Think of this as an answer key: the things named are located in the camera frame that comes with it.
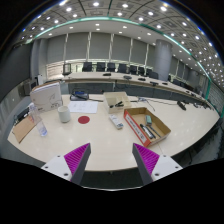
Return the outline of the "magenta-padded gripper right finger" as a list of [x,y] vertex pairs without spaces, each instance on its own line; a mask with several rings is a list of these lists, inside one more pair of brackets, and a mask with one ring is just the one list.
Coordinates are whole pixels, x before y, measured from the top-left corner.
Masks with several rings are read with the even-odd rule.
[[167,155],[158,155],[150,149],[136,143],[133,144],[132,153],[144,185],[182,169],[171,157]]

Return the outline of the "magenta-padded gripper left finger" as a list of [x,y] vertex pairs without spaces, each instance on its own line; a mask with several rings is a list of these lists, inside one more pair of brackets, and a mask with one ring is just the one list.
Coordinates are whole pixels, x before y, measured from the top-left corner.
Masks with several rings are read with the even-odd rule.
[[90,154],[91,145],[87,143],[65,155],[55,156],[44,164],[42,169],[79,185]]

